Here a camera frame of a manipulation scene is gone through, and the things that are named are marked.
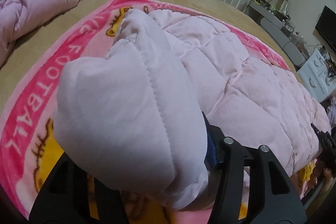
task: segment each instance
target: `quilted fabric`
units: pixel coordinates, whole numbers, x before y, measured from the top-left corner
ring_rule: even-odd
[[[211,205],[218,180],[204,163],[201,111],[242,145],[268,145],[289,176],[318,154],[310,123],[330,132],[293,73],[250,56],[213,19],[130,10],[115,40],[106,59],[64,67],[54,120],[62,148],[112,189],[176,210]],[[248,178],[243,201],[247,192]]]

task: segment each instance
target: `stitched seam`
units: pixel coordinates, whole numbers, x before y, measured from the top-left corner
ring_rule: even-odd
[[[173,12],[173,13],[183,14],[183,15],[188,15],[188,17],[186,17],[186,18],[182,19],[181,21],[176,22],[176,23],[174,23],[174,24],[172,24],[172,25],[167,25],[167,26],[165,26],[165,27],[161,26],[160,23],[156,22],[156,20],[155,20],[152,16],[151,16],[151,19],[155,21],[155,23],[159,26],[159,28],[160,28],[161,30],[168,32],[166,29],[168,29],[168,28],[172,28],[172,27],[174,27],[174,26],[176,26],[176,25],[179,25],[179,24],[181,24],[182,21],[185,21],[185,20],[187,20],[188,18],[192,17],[192,15],[189,15],[189,14],[185,14],[185,13],[181,13],[181,12],[175,12],[175,11],[172,11],[172,12]]]
[[[199,16],[195,16],[195,17],[197,17],[198,19],[202,20],[202,21],[205,22],[206,24],[211,25],[210,23],[206,22],[203,18],[200,18]],[[189,17],[187,17],[187,18],[181,20],[181,21],[179,22],[179,24],[180,24],[182,21],[187,20],[188,18],[189,18]],[[176,39],[180,40],[181,42],[186,43],[186,44],[188,44],[188,45],[191,45],[190,43],[185,42],[185,41],[179,39],[176,35],[174,35],[174,34],[172,34],[171,32],[169,32],[169,31],[166,30],[167,28],[170,28],[170,27],[171,27],[171,26],[166,27],[166,28],[164,28],[164,29],[162,29],[162,30],[165,31],[165,32],[167,32],[167,33],[169,33],[169,34],[171,34],[172,36],[174,36]],[[228,33],[228,32],[218,32],[214,26],[211,25],[211,27],[217,32],[217,34],[216,34],[214,37],[216,37],[216,36],[218,36],[218,35],[220,35],[220,34],[222,34],[222,33]],[[208,44],[214,37],[210,38],[204,45],[199,45],[199,46],[193,46],[193,45],[191,45],[191,46],[192,46],[192,49],[191,49],[190,51],[187,51],[184,55],[180,56],[179,59],[181,59],[181,58],[185,57],[187,54],[191,53],[191,52],[193,51],[193,49],[195,49],[195,48],[205,47],[205,46],[206,46],[206,45],[207,45],[207,44]]]
[[[309,93],[309,95],[310,95],[310,100],[311,100],[311,102],[314,106],[314,117],[311,120],[311,122],[313,123],[316,119],[317,109],[316,109],[316,103],[313,100],[313,96],[310,93]],[[303,94],[303,98],[304,98],[305,105],[308,106],[308,100],[306,99],[305,94]],[[312,138],[310,138],[310,139],[308,138],[308,134],[306,134],[306,135],[307,135],[308,142],[310,144],[310,155],[314,155],[315,153],[314,153],[314,149],[313,149],[313,140],[312,140]]]
[[[201,18],[201,16],[195,16],[195,17],[199,18],[199,19],[202,20],[204,23],[211,25],[211,27],[217,32],[216,35],[219,35],[219,34],[221,34],[221,33],[228,33],[228,32],[231,32],[230,29],[229,29],[226,25],[224,25],[223,23],[221,23],[221,24],[222,24],[224,27],[228,28],[229,30],[228,30],[228,31],[219,32],[219,31],[217,31],[217,29],[214,27],[214,25],[212,25],[211,23],[209,23],[209,22],[207,22],[207,21],[204,20],[204,16],[203,16],[202,18]]]
[[[221,73],[219,72],[219,70],[217,69],[217,67],[214,65],[214,63],[211,62],[209,56],[207,56],[200,48],[198,48],[198,50],[209,60],[209,62],[213,65],[213,67],[218,72],[218,74],[224,79],[223,75],[221,75]]]
[[[209,57],[208,57],[204,52],[202,52],[200,49],[199,49],[199,51],[200,51],[202,54],[204,54],[204,56],[205,56],[206,58],[208,58],[209,62],[210,62],[210,63],[214,66],[214,68],[217,70],[216,66],[211,62],[211,60],[209,59]],[[249,59],[250,59],[250,57],[246,58],[243,62],[241,62],[241,65],[243,65],[244,63],[246,63],[247,60],[249,60]],[[238,71],[237,76],[236,76],[236,80],[235,80],[234,82],[232,82],[230,86],[232,86],[234,83],[236,83],[236,82],[238,81],[238,79],[239,79],[239,77],[240,77],[241,74],[242,74],[242,69],[240,69],[240,70]],[[229,88],[229,85],[228,85],[229,80],[230,80],[230,77],[229,77],[229,78],[227,79],[227,81],[226,81],[226,85],[225,85],[225,88],[224,88],[224,92],[223,92],[222,95],[220,96],[220,97],[221,97],[220,100],[219,100],[217,103],[215,103],[214,108],[212,108],[212,110],[209,112],[209,117],[211,117],[211,116],[216,112],[216,110],[217,110],[217,108],[218,108],[218,106],[219,106],[219,103],[224,99],[224,95],[225,95],[225,93],[227,92],[227,90],[228,90],[228,88]]]
[[[145,62],[144,62],[144,58],[143,58],[143,55],[142,55],[140,49],[136,46],[136,39],[133,39],[132,41],[130,41],[130,40],[128,40],[128,41],[131,42],[131,43],[134,45],[134,47],[135,47],[136,50],[138,51],[139,55],[141,56],[141,60],[142,60],[143,65],[144,65],[145,68],[146,68],[147,76],[148,76],[148,80],[149,80],[149,83],[150,83],[150,85],[151,85],[152,92],[153,92],[153,96],[154,96],[154,99],[155,99],[155,104],[156,104],[156,107],[157,107],[157,112],[159,113],[159,116],[160,116],[161,121],[162,121],[162,124],[163,124],[163,128],[164,128],[165,133],[166,133],[166,136],[167,136],[167,140],[168,140],[168,144],[169,144],[169,150],[170,150],[170,156],[171,156],[171,161],[172,161],[173,168],[174,168],[174,174],[175,174],[175,176],[176,176],[177,172],[176,172],[176,166],[175,166],[175,163],[174,163],[174,160],[173,160],[173,153],[172,153],[172,150],[171,150],[171,143],[170,143],[169,136],[168,136],[168,133],[167,133],[166,124],[165,124],[165,122],[164,122],[164,120],[163,120],[163,116],[162,116],[161,111],[160,111],[160,109],[159,109],[158,100],[157,100],[157,98],[156,98],[156,94],[155,94],[155,91],[154,91],[154,88],[153,88],[153,83],[152,83],[152,79],[151,79],[151,77],[150,77],[150,73],[149,73],[149,70],[148,70],[148,66],[147,66],[147,65],[145,64]]]
[[[289,82],[290,82],[292,85],[298,85],[298,82],[297,82],[297,81],[294,82],[294,80],[293,80],[291,77],[289,78]],[[297,101],[298,101],[298,100],[297,100],[297,96],[296,96],[295,94],[293,94],[292,92],[291,92],[291,95],[293,96],[295,102],[297,102]],[[302,93],[302,95],[303,95],[303,99],[304,99],[305,107],[309,108],[309,106],[308,106],[309,104],[308,104],[308,101],[307,101],[307,99],[306,99],[304,93]],[[300,123],[300,120],[305,120],[305,119],[304,119],[304,117],[303,117],[302,115],[300,115],[300,117],[298,117],[297,113],[300,114],[300,111],[299,111],[298,108],[297,108],[297,110],[298,110],[298,112],[295,112],[295,117],[296,117],[297,121],[299,122],[300,128],[303,128],[302,125],[301,125],[301,123]],[[309,134],[306,132],[306,134],[304,135],[304,137],[305,137],[305,139],[307,140],[307,143],[308,143],[308,145],[309,145],[309,147],[310,147],[309,156],[311,156],[311,155],[314,156],[314,148],[313,148],[313,144],[312,144],[312,138],[310,138],[308,135],[309,135]],[[293,157],[293,161],[294,161],[294,158],[295,158],[295,159],[297,158],[297,156],[298,156],[298,154],[294,154],[294,152],[293,152],[293,156],[292,156],[292,157]]]
[[[282,131],[284,132],[284,134],[286,135],[286,137],[289,139],[289,142],[291,144],[291,147],[292,147],[292,160],[294,162],[294,148],[293,148],[293,145],[292,145],[292,142],[290,140],[290,138],[287,136],[286,134],[286,131],[284,130],[283,126],[278,122],[278,120],[272,115],[270,114],[268,111],[266,111],[263,107],[261,107],[260,105],[258,105],[255,101],[251,100],[249,97],[247,97],[244,93],[242,93],[239,89],[235,88],[235,87],[232,87],[233,89],[237,90],[240,92],[240,94],[242,94],[243,96],[245,96],[247,99],[249,99],[251,102],[253,102],[254,104],[256,104],[258,107],[260,107],[265,113],[267,113],[269,116],[271,116],[281,127]]]

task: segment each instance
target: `metal screw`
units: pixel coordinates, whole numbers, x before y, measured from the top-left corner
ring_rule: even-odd
[[[268,152],[269,151],[269,147],[267,145],[261,145],[260,146],[260,150],[263,152]]]
[[[224,143],[226,143],[226,144],[233,144],[233,138],[230,138],[230,137],[226,137],[225,139],[224,139]]]

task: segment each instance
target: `yellow pattern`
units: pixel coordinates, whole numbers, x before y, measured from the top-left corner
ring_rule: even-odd
[[[298,181],[299,187],[302,187],[305,181],[310,180],[310,175],[313,173],[314,168],[315,168],[315,162],[312,161],[299,171],[299,176],[298,176],[299,177],[299,181]]]
[[[241,203],[238,220],[246,218],[246,216],[247,216],[247,202]]]
[[[38,139],[41,141],[39,145],[36,145],[38,150],[34,152],[36,158],[36,168],[34,170],[34,182],[37,192],[40,191],[43,183],[47,179],[51,170],[63,154],[62,148],[56,142],[53,131],[53,120],[48,119],[46,124],[46,135]]]
[[[163,208],[158,203],[153,201],[148,201],[147,209],[145,213],[136,220],[130,220],[131,224],[174,224],[174,212],[168,208]],[[169,220],[166,219],[164,215],[164,210],[166,210],[166,216]]]
[[[130,8],[131,7],[123,7],[119,9],[119,15],[115,16],[113,22],[111,23],[111,28],[107,30],[106,35],[108,35],[109,37],[115,37],[119,25],[124,18],[124,15]]]

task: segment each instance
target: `television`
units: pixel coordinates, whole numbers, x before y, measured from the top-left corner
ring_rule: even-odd
[[[336,13],[325,6],[315,29],[336,51]]]

